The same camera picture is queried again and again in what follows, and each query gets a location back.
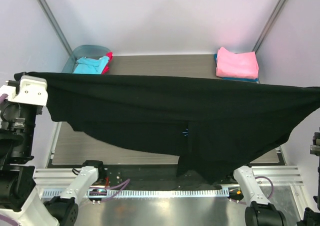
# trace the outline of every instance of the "folded cloth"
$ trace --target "folded cloth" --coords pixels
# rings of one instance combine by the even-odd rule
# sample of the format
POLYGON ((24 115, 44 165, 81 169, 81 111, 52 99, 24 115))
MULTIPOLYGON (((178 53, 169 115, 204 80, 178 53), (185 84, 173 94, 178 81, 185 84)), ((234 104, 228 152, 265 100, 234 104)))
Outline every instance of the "folded cloth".
MULTIPOLYGON (((213 55, 215 63, 217 63, 217 53, 213 55)), ((236 77, 222 77, 225 80, 233 80, 233 81, 244 81, 244 82, 257 82, 258 78, 248 79, 248 78, 236 78, 236 77)))
POLYGON ((217 54, 216 75, 227 78, 258 78, 258 63, 255 52, 232 53, 221 47, 217 54))
POLYGON ((75 74, 101 74, 109 62, 109 57, 103 56, 98 60, 81 57, 76 62, 78 65, 73 72, 75 74))

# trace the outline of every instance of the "blue basket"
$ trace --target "blue basket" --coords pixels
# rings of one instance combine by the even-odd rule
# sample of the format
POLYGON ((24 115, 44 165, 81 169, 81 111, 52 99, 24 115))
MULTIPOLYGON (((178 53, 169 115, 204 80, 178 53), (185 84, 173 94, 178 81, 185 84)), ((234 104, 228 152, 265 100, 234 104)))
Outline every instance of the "blue basket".
POLYGON ((82 45, 74 49, 69 59, 67 60, 62 73, 72 73, 77 66, 77 60, 81 57, 99 59, 110 52, 107 47, 95 45, 82 45))

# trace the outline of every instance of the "cable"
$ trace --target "cable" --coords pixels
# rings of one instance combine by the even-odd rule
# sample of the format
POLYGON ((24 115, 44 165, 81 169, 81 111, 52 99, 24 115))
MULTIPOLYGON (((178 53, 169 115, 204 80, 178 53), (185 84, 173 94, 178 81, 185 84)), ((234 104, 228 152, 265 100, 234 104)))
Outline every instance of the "cable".
POLYGON ((258 176, 255 177, 255 179, 259 179, 259 178, 263 178, 269 181, 270 185, 271 185, 271 193, 269 194, 269 196, 267 197, 267 199, 270 199, 272 197, 272 195, 274 194, 274 184, 272 183, 271 179, 265 176, 258 176))
MULTIPOLYGON (((263 178, 263 179, 266 179, 267 181, 269 181, 270 185, 271 185, 271 193, 269 194, 269 196, 267 197, 267 199, 270 199, 273 194, 274 194, 274 184, 272 183, 271 179, 268 178, 268 177, 265 177, 265 176, 258 176, 258 177, 255 177, 255 179, 259 179, 259 178, 263 178)), ((236 200, 234 199, 231 199, 232 202, 236 202, 236 203, 240 203, 240 204, 247 204, 246 202, 237 202, 236 200)))
POLYGON ((116 192, 114 195, 112 195, 108 198, 102 199, 100 202, 106 202, 106 201, 113 199, 115 196, 117 196, 119 193, 121 193, 121 191, 123 191, 125 189, 125 187, 129 184, 129 182, 130 182, 130 179, 128 179, 128 182, 125 185, 123 185, 123 187, 121 189, 119 189, 118 192, 116 192))
POLYGON ((126 183, 129 183, 130 182, 130 179, 127 179, 126 181, 120 183, 119 185, 117 186, 113 186, 113 187, 90 187, 90 189, 105 189, 105 190, 108 190, 108 189, 116 189, 118 187, 121 187, 123 186, 124 184, 126 183))
POLYGON ((72 169, 72 172, 73 174, 75 175, 79 175, 80 171, 79 170, 76 170, 75 168, 72 169))
POLYGON ((1 96, 0 96, 0 103, 2 103, 6 98, 7 98, 8 94, 6 93, 3 93, 1 96))
POLYGON ((5 114, 5 111, 6 111, 6 109, 9 107, 9 106, 15 106, 15 105, 18 105, 19 106, 19 117, 21 117, 21 105, 19 104, 19 103, 7 103, 6 104, 6 106, 4 107, 4 109, 1 111, 1 113, 0 113, 0 117, 1 117, 1 119, 2 119, 2 121, 4 121, 4 122, 11 122, 11 121, 8 121, 8 120, 6 120, 5 119, 5 116, 4 116, 4 114, 5 114))
MULTIPOLYGON (((100 202, 106 202, 106 201, 109 201, 111 199, 113 199, 115 196, 117 196, 121 191, 123 191, 125 189, 125 187, 129 184, 130 182, 130 179, 127 179, 126 181, 120 183, 119 185, 117 186, 113 186, 113 187, 90 187, 91 189, 105 189, 105 190, 108 190, 108 189, 115 189, 115 188, 119 188, 122 186, 122 188, 120 188, 115 194, 113 194, 112 196, 110 197, 107 197, 105 199, 102 199, 100 202)), ((94 194, 100 194, 100 195, 106 195, 107 193, 106 192, 94 192, 94 194)))
POLYGON ((109 186, 109 177, 106 177, 105 178, 105 187, 108 187, 109 186))
POLYGON ((11 219, 7 216, 1 215, 1 214, 0 214, 0 220, 9 223, 12 226, 19 226, 19 224, 16 221, 14 221, 13 219, 11 219))

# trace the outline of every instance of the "white wall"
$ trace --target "white wall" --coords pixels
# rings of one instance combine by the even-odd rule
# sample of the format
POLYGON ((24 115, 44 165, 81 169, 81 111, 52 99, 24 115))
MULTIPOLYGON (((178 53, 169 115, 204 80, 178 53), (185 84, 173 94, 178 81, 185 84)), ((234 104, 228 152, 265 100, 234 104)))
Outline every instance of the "white wall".
MULTIPOLYGON (((23 71, 61 72, 67 53, 37 0, 0 0, 0 85, 23 71)), ((44 167, 54 128, 47 109, 36 118, 31 164, 44 167)))
POLYGON ((251 51, 277 0, 46 0, 72 49, 117 55, 251 51))
MULTIPOLYGON (((289 0, 257 54, 262 83, 320 86, 320 1, 289 0)), ((286 159, 299 167, 308 190, 316 195, 319 159, 310 155, 313 133, 319 131, 320 110, 303 121, 283 146, 286 159)))

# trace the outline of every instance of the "black shirt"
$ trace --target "black shirt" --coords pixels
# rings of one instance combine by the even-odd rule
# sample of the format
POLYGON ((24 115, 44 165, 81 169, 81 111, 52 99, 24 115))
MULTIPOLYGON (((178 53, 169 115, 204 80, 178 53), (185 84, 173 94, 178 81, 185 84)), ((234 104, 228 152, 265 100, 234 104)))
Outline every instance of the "black shirt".
POLYGON ((48 83, 53 121, 118 147, 180 156, 212 183, 285 143, 320 88, 158 76, 29 73, 48 83))

